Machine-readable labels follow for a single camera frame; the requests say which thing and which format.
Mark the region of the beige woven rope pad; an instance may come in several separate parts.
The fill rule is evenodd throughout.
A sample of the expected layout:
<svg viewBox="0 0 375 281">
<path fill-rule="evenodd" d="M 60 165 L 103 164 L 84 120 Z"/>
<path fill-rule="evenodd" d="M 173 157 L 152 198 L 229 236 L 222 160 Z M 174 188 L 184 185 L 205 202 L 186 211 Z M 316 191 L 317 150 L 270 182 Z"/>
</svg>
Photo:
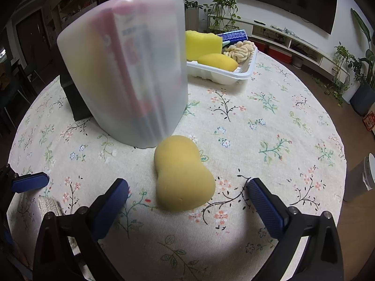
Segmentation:
<svg viewBox="0 0 375 281">
<path fill-rule="evenodd" d="M 54 198 L 39 196 L 37 198 L 37 208 L 41 218 L 44 218 L 48 212 L 52 212 L 56 216 L 62 215 L 61 207 Z"/>
</svg>

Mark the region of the peanut-shaped yellow sponge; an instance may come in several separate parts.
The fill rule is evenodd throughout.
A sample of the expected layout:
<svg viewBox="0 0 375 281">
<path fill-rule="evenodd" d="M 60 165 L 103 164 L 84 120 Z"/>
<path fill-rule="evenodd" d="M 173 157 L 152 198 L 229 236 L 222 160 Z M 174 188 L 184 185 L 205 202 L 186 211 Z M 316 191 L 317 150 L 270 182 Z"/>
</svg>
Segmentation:
<svg viewBox="0 0 375 281">
<path fill-rule="evenodd" d="M 196 144 L 187 137 L 175 135 L 163 140 L 155 149 L 154 165 L 156 198 L 164 210 L 192 210 L 214 195 L 214 176 L 202 163 Z"/>
</svg>

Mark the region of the white ribbed plastic tray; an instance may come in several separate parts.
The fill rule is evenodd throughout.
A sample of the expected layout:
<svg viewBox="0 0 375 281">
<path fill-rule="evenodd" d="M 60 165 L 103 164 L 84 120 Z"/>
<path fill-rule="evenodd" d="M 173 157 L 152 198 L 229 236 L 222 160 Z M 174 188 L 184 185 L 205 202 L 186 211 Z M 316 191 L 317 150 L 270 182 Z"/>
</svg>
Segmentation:
<svg viewBox="0 0 375 281">
<path fill-rule="evenodd" d="M 196 78 L 206 79 L 222 85 L 234 84 L 238 81 L 245 81 L 250 79 L 253 70 L 255 69 L 255 61 L 258 49 L 253 45 L 253 52 L 234 71 L 228 71 L 209 65 L 203 65 L 197 61 L 187 61 L 187 73 Z"/>
</svg>

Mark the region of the lemon-shaped yellow sponge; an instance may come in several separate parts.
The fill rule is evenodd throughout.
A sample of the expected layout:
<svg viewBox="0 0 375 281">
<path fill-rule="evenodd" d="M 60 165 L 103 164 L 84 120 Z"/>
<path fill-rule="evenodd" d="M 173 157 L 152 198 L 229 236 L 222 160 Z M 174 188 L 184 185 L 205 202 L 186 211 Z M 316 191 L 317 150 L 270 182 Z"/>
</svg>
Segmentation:
<svg viewBox="0 0 375 281">
<path fill-rule="evenodd" d="M 211 53 L 204 56 L 200 56 L 197 62 L 202 65 L 207 65 L 217 69 L 234 72 L 239 64 L 232 58 L 219 53 Z"/>
</svg>

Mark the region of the cream chenille scrubber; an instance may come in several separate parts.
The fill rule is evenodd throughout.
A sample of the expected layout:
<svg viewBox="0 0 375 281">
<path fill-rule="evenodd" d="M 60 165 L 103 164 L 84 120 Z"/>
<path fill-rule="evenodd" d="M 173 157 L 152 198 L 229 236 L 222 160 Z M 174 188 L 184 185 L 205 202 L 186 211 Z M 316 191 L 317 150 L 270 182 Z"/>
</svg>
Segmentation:
<svg viewBox="0 0 375 281">
<path fill-rule="evenodd" d="M 252 41 L 238 41 L 224 48 L 222 53 L 241 64 L 252 56 L 253 52 L 255 52 L 255 48 L 256 46 Z"/>
</svg>

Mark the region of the yellow rectangular sponge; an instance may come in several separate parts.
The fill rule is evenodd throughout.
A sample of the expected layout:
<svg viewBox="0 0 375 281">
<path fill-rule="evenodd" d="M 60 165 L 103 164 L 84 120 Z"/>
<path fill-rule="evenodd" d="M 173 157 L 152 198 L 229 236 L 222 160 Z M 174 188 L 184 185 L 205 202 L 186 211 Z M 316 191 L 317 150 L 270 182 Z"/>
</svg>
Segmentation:
<svg viewBox="0 0 375 281">
<path fill-rule="evenodd" d="M 201 33 L 187 30 L 186 58 L 188 61 L 197 61 L 201 56 L 211 53 L 221 53 L 222 38 L 213 33 Z"/>
</svg>

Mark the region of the blue tissue pack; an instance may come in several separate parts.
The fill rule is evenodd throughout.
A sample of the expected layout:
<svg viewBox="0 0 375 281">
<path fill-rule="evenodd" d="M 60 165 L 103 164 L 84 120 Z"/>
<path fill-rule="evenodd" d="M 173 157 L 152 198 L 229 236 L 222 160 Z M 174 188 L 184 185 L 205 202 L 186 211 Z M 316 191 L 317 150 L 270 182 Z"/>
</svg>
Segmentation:
<svg viewBox="0 0 375 281">
<path fill-rule="evenodd" d="M 235 44 L 238 41 L 246 41 L 248 40 L 247 33 L 245 30 L 232 30 L 230 32 L 224 32 L 218 34 L 219 37 L 222 38 L 222 44 Z"/>
</svg>

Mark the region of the red gift box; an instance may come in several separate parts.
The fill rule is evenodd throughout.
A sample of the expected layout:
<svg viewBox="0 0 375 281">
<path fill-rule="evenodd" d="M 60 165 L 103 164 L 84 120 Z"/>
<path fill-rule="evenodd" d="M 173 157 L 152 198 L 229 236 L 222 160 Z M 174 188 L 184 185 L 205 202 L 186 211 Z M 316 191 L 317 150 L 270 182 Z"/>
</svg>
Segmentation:
<svg viewBox="0 0 375 281">
<path fill-rule="evenodd" d="M 370 111 L 363 119 L 363 124 L 368 132 L 372 131 L 375 126 L 375 115 L 373 111 Z"/>
</svg>

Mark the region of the translucent plastic storage box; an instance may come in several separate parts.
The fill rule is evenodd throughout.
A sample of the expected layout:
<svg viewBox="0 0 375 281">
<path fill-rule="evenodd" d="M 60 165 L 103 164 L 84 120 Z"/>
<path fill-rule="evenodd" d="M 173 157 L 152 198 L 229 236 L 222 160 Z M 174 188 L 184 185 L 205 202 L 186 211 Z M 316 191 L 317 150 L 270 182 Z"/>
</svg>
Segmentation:
<svg viewBox="0 0 375 281">
<path fill-rule="evenodd" d="M 113 139 L 153 148 L 188 102 L 183 0 L 109 0 L 57 38 L 67 70 Z"/>
</svg>

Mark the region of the large-leaf plant dark pot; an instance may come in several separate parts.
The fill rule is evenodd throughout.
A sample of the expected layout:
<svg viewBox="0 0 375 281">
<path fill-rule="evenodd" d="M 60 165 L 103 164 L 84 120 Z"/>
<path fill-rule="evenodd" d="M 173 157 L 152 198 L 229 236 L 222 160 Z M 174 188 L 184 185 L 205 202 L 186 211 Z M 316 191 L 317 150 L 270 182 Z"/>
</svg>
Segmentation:
<svg viewBox="0 0 375 281">
<path fill-rule="evenodd" d="M 352 69 L 355 79 L 360 83 L 360 86 L 350 100 L 350 103 L 357 114 L 365 116 L 374 103 L 374 43 L 372 38 L 374 33 L 370 33 L 363 19 L 353 8 L 351 9 L 351 13 L 360 30 L 365 35 L 368 48 L 362 58 L 353 60 Z"/>
</svg>

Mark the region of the red storage box right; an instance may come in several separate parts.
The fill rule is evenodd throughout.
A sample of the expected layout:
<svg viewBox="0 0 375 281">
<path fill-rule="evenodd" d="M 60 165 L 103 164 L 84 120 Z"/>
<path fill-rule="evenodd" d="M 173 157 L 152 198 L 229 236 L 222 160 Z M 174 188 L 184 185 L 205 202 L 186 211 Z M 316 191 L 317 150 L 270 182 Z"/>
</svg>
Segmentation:
<svg viewBox="0 0 375 281">
<path fill-rule="evenodd" d="M 280 51 L 278 48 L 269 47 L 267 51 L 268 55 L 279 62 L 287 64 L 292 63 L 292 55 L 288 52 Z"/>
</svg>

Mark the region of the red storage box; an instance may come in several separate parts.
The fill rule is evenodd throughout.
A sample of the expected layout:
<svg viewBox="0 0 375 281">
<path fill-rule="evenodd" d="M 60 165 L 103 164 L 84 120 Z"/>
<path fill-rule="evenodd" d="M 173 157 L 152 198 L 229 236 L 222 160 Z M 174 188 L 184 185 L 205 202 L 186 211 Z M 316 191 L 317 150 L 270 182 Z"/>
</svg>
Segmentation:
<svg viewBox="0 0 375 281">
<path fill-rule="evenodd" d="M 267 51 L 268 55 L 279 62 L 287 64 L 292 63 L 292 55 L 288 52 L 280 51 L 278 48 L 269 47 Z"/>
<path fill-rule="evenodd" d="M 259 42 L 259 41 L 255 41 L 254 44 L 257 46 L 257 49 L 258 49 L 260 52 L 263 52 L 263 53 L 266 53 L 266 52 L 267 52 L 268 45 L 267 45 L 266 43 L 262 43 L 262 42 Z"/>
</svg>

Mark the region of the small bushy plant by console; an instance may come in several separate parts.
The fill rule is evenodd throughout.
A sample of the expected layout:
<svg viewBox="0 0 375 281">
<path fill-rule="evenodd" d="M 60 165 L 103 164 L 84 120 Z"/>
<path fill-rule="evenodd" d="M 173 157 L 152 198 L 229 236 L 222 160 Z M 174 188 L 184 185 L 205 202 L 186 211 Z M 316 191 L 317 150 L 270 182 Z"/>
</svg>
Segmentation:
<svg viewBox="0 0 375 281">
<path fill-rule="evenodd" d="M 350 100 L 359 90 L 360 82 L 356 79 L 356 69 L 361 69 L 357 58 L 339 42 L 335 46 L 332 60 L 322 61 L 321 66 L 326 66 L 329 78 L 313 77 L 313 80 L 323 89 L 325 95 L 333 97 L 337 106 L 350 104 Z"/>
</svg>

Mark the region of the white low TV console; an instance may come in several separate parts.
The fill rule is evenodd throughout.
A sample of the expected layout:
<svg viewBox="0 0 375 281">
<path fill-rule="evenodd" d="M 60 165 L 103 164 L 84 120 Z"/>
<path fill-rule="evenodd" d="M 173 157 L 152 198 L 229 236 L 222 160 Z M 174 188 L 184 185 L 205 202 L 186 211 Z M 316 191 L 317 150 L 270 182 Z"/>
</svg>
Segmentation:
<svg viewBox="0 0 375 281">
<path fill-rule="evenodd" d="M 284 31 L 261 24 L 258 21 L 239 19 L 236 24 L 240 30 L 246 31 L 248 38 L 254 41 L 262 41 L 269 46 L 288 52 L 292 56 L 300 58 L 306 67 L 329 78 L 326 66 L 322 67 L 321 62 L 328 59 L 332 60 L 332 57 L 318 47 Z"/>
</svg>

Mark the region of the white wall cabinet shelving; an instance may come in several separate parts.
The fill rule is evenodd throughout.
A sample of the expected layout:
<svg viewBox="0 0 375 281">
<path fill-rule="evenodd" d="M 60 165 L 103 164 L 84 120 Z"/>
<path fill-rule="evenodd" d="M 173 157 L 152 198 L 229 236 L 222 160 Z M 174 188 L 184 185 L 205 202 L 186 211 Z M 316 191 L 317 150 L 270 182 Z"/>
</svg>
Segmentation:
<svg viewBox="0 0 375 281">
<path fill-rule="evenodd" d="M 44 70 L 70 23 L 107 0 L 1 0 L 1 62 Z"/>
</svg>

